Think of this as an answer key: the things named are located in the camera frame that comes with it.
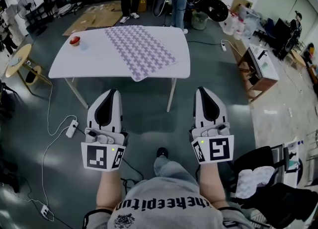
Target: white cloth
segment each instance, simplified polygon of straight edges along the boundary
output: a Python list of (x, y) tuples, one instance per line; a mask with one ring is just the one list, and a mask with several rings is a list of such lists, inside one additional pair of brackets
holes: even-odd
[(262, 166), (256, 168), (254, 171), (247, 169), (242, 170), (238, 174), (236, 198), (247, 199), (255, 194), (258, 187), (268, 184), (275, 168), (271, 166)]

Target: jeans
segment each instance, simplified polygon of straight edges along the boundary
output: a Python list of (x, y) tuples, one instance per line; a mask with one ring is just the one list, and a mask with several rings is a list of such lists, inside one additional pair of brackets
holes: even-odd
[(196, 180), (182, 167), (181, 164), (170, 161), (164, 155), (157, 157), (154, 163), (154, 170), (157, 177), (180, 179), (198, 186)]
[(171, 25), (176, 28), (184, 29), (183, 17), (185, 8), (187, 6), (187, 0), (172, 0), (172, 17)]

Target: wooden side table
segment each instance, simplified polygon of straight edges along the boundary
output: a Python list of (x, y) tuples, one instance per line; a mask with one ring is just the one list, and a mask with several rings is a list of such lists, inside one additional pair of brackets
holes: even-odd
[[(41, 75), (42, 70), (45, 70), (42, 66), (40, 66), (38, 63), (36, 63), (35, 61), (33, 61), (30, 57), (29, 54), (31, 52), (31, 48), (32, 45), (31, 44), (27, 44), (25, 46), (23, 46), (20, 50), (18, 50), (13, 58), (20, 58), (20, 62), (17, 63), (14, 66), (9, 66), (6, 71), (5, 71), (5, 76), (7, 78), (11, 77), (12, 75), (14, 75), (15, 73), (17, 73), (22, 81), (22, 83), (24, 84), (24, 86), (27, 88), (27, 90), (32, 94), (32, 91), (30, 90), (29, 86), (32, 86), (37, 80), (42, 80), (44, 82), (46, 82), (49, 85), (52, 85), (44, 76)], [(27, 60), (29, 60), (30, 62), (32, 62), (33, 64), (35, 64), (35, 67), (32, 68), (30, 67), (26, 62)], [(33, 74), (35, 74), (35, 78), (33, 80), (33, 82), (26, 82), (21, 73), (20, 73), (20, 68), (21, 67), (25, 67), (26, 69), (28, 69), (30, 72), (32, 72)]]
[(288, 54), (289, 58), (291, 58), (292, 62), (290, 63), (290, 66), (293, 63), (297, 63), (298, 65), (300, 65), (302, 68), (306, 67), (306, 63), (304, 61), (304, 59), (302, 58), (302, 56), (300, 56), (294, 49), (291, 50), (291, 52)]

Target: cardboard sheet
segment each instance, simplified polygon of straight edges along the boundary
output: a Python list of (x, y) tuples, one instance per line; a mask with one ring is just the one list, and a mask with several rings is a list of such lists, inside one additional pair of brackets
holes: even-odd
[(118, 1), (91, 6), (64, 32), (63, 36), (70, 36), (74, 32), (84, 31), (90, 27), (112, 27), (121, 17)]

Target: sneaker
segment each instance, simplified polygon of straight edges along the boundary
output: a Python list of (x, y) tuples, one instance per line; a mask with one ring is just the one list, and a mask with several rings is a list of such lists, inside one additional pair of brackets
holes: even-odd
[(139, 19), (139, 15), (137, 15), (135, 12), (132, 12), (131, 14), (130, 14), (130, 16), (131, 17), (134, 17), (135, 19)]
[(129, 16), (124, 16), (121, 20), (120, 23), (125, 23), (127, 20), (129, 20), (130, 17)]
[(166, 158), (168, 158), (168, 150), (166, 148), (159, 148), (157, 150), (157, 157), (160, 157), (161, 155), (164, 155)]

